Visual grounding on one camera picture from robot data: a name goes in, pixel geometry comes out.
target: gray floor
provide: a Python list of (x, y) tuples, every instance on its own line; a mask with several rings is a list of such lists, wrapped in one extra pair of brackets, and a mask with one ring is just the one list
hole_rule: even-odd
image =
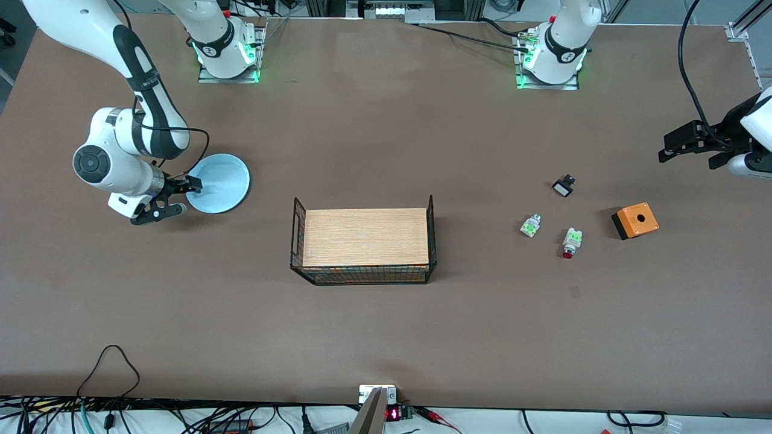
[[(156, 0), (122, 0), (129, 12), (168, 13)], [(694, 13), (697, 24), (727, 24), (742, 13), (753, 0), (700, 0)], [(630, 24), (681, 24), (691, 0), (631, 0), (618, 22)], [(560, 0), (526, 0), (518, 13), (499, 12), (486, 4), (484, 15), (509, 21), (540, 21), (557, 12)], [(26, 13), (21, 0), (2, 0), (0, 16), (19, 30), (13, 35), (16, 46), (0, 44), (0, 68), (16, 78), (35, 33), (35, 24)], [(772, 13), (767, 14), (750, 31), (750, 47), (759, 76), (765, 87), (772, 85)], [(0, 113), (5, 107), (11, 86), (0, 80)], [(738, 96), (738, 101), (745, 96)]]

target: orange box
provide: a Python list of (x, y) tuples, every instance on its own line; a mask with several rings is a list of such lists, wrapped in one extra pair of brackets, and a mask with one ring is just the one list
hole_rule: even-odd
[(611, 220), (621, 239), (635, 238), (659, 229), (659, 223), (646, 202), (620, 209), (611, 216)]

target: blue plate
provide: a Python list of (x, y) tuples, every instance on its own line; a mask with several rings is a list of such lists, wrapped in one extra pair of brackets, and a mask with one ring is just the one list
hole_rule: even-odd
[(201, 191), (185, 196), (193, 208), (208, 214), (234, 209), (249, 190), (249, 169), (230, 154), (214, 154), (191, 169), (190, 176), (201, 179)]

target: white robot link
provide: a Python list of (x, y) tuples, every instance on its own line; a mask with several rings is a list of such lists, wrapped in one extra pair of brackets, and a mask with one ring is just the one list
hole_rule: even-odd
[(664, 163), (681, 154), (718, 152), (708, 158), (708, 167), (728, 165), (740, 176), (772, 179), (772, 87), (748, 98), (716, 125), (693, 120), (665, 135), (659, 152)]
[[(118, 20), (107, 0), (23, 1), (46, 35), (121, 73), (143, 109), (99, 109), (91, 118), (86, 143), (73, 156), (77, 175), (110, 192), (108, 205), (135, 225), (185, 212), (183, 204), (169, 205), (168, 196), (200, 191), (200, 180), (170, 178), (141, 158), (178, 157), (188, 147), (189, 130), (137, 35)], [(161, 3), (185, 25), (213, 76), (231, 78), (255, 62), (254, 56), (243, 55), (254, 48), (246, 45), (254, 26), (236, 17), (227, 19), (214, 0)]]
[(554, 20), (528, 30), (537, 40), (526, 44), (531, 53), (523, 68), (545, 83), (566, 83), (581, 68), (601, 17), (599, 0), (561, 0)]

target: brown table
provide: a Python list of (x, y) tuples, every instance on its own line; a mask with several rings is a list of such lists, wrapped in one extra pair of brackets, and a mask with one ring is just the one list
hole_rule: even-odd
[[(126, 84), (39, 33), (0, 121), (0, 393), (73, 394), (116, 343), (137, 396), (354, 402), (359, 384), (393, 382), (423, 405), (770, 411), (772, 185), (705, 155), (657, 162), (662, 135), (696, 117), (677, 27), (602, 26), (581, 90), (550, 92), (516, 89), (506, 50), (343, 20), (291, 21), (258, 85), (199, 85), (174, 17), (134, 24), (210, 152), (247, 162), (251, 192), (224, 215), (130, 225), (70, 167), (93, 112), (129, 106)], [(720, 27), (687, 39), (711, 120), (757, 92)], [(313, 287), (290, 271), (296, 196), (336, 209), (429, 194), (428, 285)], [(620, 241), (612, 212), (643, 201), (662, 228)], [(584, 244), (565, 260), (570, 226)], [(85, 393), (130, 383), (112, 353)]]

